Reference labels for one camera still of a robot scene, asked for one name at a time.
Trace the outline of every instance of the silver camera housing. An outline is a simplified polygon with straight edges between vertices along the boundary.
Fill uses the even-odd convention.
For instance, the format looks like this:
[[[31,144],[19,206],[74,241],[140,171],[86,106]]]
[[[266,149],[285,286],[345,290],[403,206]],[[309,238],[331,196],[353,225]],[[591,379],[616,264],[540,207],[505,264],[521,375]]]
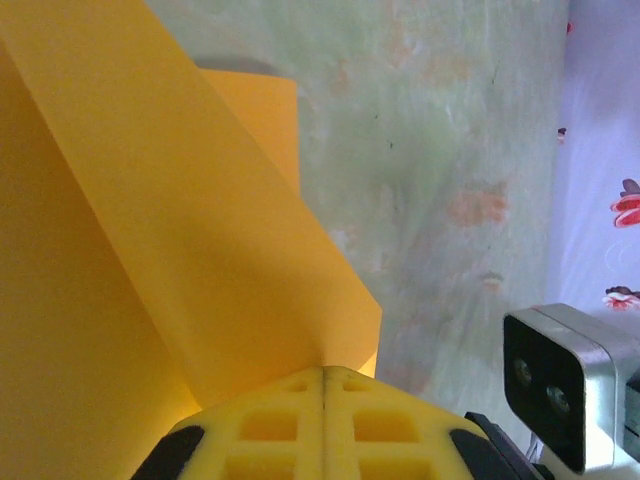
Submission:
[[[564,304],[528,308],[504,317],[507,401],[560,460],[580,474],[625,465],[629,456],[640,458],[640,394],[631,387],[640,372],[640,324],[616,320],[614,326],[611,320],[597,319]],[[529,360],[518,356],[518,348],[528,352]],[[553,358],[542,362],[543,357],[537,355],[563,360],[551,365]],[[572,359],[579,364],[582,378],[571,373],[571,378],[563,380],[565,371],[576,371],[569,365]],[[529,361],[539,366],[538,371],[529,371]],[[574,411],[570,411],[563,390],[550,379],[581,384],[579,393],[572,389]],[[543,391],[550,408],[542,405]],[[572,432],[569,446],[564,437],[554,441],[554,435],[560,438],[563,429]]]

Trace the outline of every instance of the yellow paper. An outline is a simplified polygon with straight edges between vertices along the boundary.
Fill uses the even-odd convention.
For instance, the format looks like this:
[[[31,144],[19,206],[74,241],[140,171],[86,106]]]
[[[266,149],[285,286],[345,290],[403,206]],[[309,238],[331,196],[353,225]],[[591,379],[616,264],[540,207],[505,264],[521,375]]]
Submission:
[[[267,75],[204,69],[201,72],[289,186],[299,194],[295,82]]]
[[[0,32],[203,406],[369,360],[378,305],[143,2],[3,3]]]
[[[0,477],[127,478],[198,408],[0,44]]]

